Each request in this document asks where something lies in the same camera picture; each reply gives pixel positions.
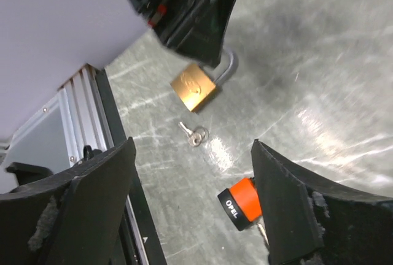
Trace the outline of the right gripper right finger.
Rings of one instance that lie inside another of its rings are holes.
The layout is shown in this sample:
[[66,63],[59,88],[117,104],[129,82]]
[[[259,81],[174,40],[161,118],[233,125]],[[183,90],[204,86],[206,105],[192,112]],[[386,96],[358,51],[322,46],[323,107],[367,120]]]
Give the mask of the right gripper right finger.
[[329,180],[255,140],[271,264],[391,264],[392,199]]

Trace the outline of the small silver brass-lock key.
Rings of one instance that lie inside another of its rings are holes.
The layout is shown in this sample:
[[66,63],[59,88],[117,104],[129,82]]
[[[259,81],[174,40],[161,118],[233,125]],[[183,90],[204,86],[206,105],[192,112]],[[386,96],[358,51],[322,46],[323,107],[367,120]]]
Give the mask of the small silver brass-lock key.
[[197,126],[195,129],[190,129],[181,121],[178,125],[187,135],[188,143],[192,147],[198,147],[209,137],[209,131],[205,127]]

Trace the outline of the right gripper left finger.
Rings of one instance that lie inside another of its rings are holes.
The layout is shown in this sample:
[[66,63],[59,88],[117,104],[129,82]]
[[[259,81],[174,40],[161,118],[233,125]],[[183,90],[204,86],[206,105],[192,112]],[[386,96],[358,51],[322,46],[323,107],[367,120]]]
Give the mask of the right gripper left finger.
[[2,264],[107,264],[135,161],[132,139],[1,195]]

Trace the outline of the black head key bunch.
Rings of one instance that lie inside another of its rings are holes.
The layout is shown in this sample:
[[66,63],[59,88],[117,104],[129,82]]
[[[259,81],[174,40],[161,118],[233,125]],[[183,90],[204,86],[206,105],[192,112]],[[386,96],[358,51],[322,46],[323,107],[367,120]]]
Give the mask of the black head key bunch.
[[270,250],[270,245],[269,245],[269,241],[268,241],[268,237],[267,237],[267,232],[266,232],[266,230],[265,230],[265,227],[264,227],[263,223],[261,223],[260,221],[258,221],[258,222],[256,223],[256,225],[257,225],[257,227],[258,227],[258,230],[259,230],[260,234],[261,234],[262,237],[263,237],[263,241],[264,241],[264,244],[265,244],[267,250]]

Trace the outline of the orange black small padlock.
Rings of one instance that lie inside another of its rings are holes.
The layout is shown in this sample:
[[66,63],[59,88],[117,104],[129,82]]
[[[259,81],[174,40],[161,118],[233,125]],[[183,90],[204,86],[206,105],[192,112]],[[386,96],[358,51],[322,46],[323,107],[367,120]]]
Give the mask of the orange black small padlock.
[[238,231],[250,227],[262,216],[253,177],[243,178],[232,187],[224,189],[217,198]]

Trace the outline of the brass padlock silver shackle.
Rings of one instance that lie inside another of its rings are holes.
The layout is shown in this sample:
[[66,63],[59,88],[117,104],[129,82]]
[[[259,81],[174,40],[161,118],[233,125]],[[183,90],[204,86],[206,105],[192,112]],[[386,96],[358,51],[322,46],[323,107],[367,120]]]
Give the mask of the brass padlock silver shackle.
[[223,54],[228,57],[228,66],[215,79],[210,78],[203,65],[190,63],[170,83],[176,95],[190,112],[197,112],[237,71],[238,56],[235,51],[224,47]]

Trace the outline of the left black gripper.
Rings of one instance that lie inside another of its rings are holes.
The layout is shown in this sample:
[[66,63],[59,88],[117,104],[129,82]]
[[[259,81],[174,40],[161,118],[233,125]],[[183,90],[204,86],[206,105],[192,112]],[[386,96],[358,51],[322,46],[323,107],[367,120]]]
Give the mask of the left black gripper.
[[236,0],[129,0],[169,50],[217,67]]

